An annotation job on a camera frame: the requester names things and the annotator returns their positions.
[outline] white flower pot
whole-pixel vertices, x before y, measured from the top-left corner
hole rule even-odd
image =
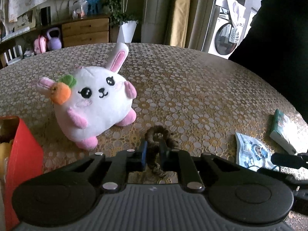
[[[133,39],[137,22],[129,21],[120,26],[117,42],[130,43]]]

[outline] yellow object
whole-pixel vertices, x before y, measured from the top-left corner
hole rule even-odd
[[[12,150],[13,141],[11,140],[10,143],[3,142],[0,144],[0,178],[3,178],[5,173],[5,158],[9,157]]]
[[[185,47],[190,0],[174,0],[169,21],[166,44]]]

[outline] orange carrot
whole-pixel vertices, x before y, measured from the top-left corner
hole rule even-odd
[[[70,97],[70,87],[63,82],[58,82],[51,88],[50,99],[52,102],[62,105]]]

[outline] washing machine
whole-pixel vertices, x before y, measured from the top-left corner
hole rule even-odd
[[[219,16],[217,17],[212,38],[208,46],[208,53],[228,59],[232,52],[238,46],[245,19],[239,19],[239,26],[232,26],[229,10],[219,7]]]

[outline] purple kettlebell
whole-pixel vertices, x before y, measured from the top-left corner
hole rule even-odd
[[[59,35],[57,37],[51,37],[50,32],[52,31],[58,31]],[[47,31],[46,33],[47,38],[48,38],[48,49],[49,50],[56,50],[56,49],[61,49],[62,48],[62,43],[61,43],[61,31],[59,28],[51,28]]]

